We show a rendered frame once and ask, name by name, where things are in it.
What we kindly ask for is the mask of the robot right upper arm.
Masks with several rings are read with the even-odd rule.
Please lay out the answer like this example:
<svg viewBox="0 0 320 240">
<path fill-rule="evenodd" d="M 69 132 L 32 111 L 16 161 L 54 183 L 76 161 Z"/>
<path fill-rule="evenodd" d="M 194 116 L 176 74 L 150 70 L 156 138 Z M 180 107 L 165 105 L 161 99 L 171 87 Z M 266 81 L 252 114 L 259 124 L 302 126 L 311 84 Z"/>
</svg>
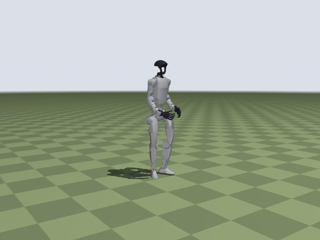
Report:
<svg viewBox="0 0 320 240">
<path fill-rule="evenodd" d="M 152 94 L 154 92 L 154 87 L 156 86 L 157 84 L 157 79 L 155 78 L 152 78 L 152 79 L 149 79 L 148 82 L 147 82 L 147 85 L 148 85 L 148 88 L 147 88 L 147 97 L 150 97 L 151 98 L 151 101 L 154 102 L 154 97 L 152 97 Z"/>
</svg>

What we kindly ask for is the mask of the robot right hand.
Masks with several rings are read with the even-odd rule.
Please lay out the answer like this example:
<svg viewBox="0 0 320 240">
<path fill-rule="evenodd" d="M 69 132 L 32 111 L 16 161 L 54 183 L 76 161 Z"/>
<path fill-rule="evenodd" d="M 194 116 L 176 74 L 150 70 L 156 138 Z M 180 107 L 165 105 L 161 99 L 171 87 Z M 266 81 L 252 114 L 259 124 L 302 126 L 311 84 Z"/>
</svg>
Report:
<svg viewBox="0 0 320 240">
<path fill-rule="evenodd" d="M 174 116 L 175 116 L 175 113 L 169 113 L 169 112 L 172 112 L 172 110 L 170 111 L 162 111 L 162 110 L 158 110 L 159 112 L 161 112 L 161 115 L 159 116 L 163 116 L 165 119 L 168 119 L 168 120 L 173 120 Z"/>
</svg>

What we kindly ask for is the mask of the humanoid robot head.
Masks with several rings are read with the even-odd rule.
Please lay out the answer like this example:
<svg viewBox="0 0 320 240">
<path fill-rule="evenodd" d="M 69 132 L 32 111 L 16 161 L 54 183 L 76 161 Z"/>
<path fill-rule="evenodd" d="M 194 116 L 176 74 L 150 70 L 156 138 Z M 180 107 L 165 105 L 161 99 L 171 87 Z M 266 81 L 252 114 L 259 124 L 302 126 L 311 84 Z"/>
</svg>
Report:
<svg viewBox="0 0 320 240">
<path fill-rule="evenodd" d="M 160 76 L 160 78 L 164 78 L 163 75 L 166 73 L 167 63 L 163 60 L 158 60 L 155 62 L 154 66 L 157 66 L 160 69 L 160 72 L 157 73 L 155 77 Z M 162 67 L 164 67 L 164 72 L 162 72 Z"/>
</svg>

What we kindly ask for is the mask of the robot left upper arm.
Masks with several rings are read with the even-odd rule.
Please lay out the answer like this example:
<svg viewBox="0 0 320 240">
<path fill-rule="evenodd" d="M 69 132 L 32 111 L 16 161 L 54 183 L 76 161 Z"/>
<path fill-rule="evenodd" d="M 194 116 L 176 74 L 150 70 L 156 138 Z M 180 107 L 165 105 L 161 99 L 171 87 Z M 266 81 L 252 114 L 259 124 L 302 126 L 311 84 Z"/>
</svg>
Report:
<svg viewBox="0 0 320 240">
<path fill-rule="evenodd" d="M 169 86 L 170 86 L 170 84 L 171 84 L 171 80 L 168 79 L 168 91 L 169 91 Z M 168 100 L 169 98 L 170 98 L 170 96 L 167 94 L 167 99 L 166 99 L 166 100 Z"/>
</svg>

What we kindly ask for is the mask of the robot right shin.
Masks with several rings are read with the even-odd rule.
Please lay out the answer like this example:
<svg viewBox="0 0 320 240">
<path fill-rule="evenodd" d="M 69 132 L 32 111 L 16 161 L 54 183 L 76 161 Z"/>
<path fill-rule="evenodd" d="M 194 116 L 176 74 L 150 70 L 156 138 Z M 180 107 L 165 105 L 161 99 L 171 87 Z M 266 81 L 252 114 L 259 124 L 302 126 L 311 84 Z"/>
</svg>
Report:
<svg viewBox="0 0 320 240">
<path fill-rule="evenodd" d="M 149 155 L 153 172 L 153 170 L 156 171 L 157 151 L 155 147 L 151 149 L 151 144 L 149 144 Z"/>
</svg>

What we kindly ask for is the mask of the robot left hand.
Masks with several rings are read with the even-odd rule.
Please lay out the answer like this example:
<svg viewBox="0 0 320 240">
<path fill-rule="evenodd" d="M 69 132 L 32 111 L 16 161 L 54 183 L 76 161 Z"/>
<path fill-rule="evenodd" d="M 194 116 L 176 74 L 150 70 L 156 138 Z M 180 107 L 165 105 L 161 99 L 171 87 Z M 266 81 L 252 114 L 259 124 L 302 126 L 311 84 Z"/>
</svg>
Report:
<svg viewBox="0 0 320 240">
<path fill-rule="evenodd" d="M 174 108 L 174 111 L 177 112 L 177 114 L 178 114 L 178 117 L 177 117 L 177 118 L 180 118 L 180 116 L 181 116 L 181 110 L 180 110 L 180 108 L 177 107 L 177 106 L 174 106 L 174 107 L 175 107 L 175 108 Z"/>
</svg>

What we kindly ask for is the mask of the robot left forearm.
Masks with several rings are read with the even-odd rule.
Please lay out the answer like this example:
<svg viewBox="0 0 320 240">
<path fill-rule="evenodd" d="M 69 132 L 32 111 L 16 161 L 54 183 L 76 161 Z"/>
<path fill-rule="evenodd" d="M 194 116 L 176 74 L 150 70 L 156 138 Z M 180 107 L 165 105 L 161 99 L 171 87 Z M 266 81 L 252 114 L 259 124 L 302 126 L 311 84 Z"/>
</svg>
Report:
<svg viewBox="0 0 320 240">
<path fill-rule="evenodd" d="M 175 105 L 171 102 L 170 98 L 166 100 L 166 104 L 169 106 L 170 110 L 175 111 Z"/>
</svg>

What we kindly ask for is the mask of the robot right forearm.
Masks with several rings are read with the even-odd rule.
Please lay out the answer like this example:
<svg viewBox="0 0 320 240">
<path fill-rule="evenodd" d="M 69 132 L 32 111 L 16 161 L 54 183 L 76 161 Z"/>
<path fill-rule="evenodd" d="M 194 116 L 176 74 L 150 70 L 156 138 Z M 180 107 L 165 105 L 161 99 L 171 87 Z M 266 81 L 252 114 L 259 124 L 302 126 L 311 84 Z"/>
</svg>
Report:
<svg viewBox="0 0 320 240">
<path fill-rule="evenodd" d="M 151 107 L 152 111 L 154 114 L 160 116 L 162 112 L 158 111 L 159 109 L 156 107 L 155 103 L 152 102 L 150 97 L 147 97 L 147 104 L 149 105 L 149 107 Z"/>
</svg>

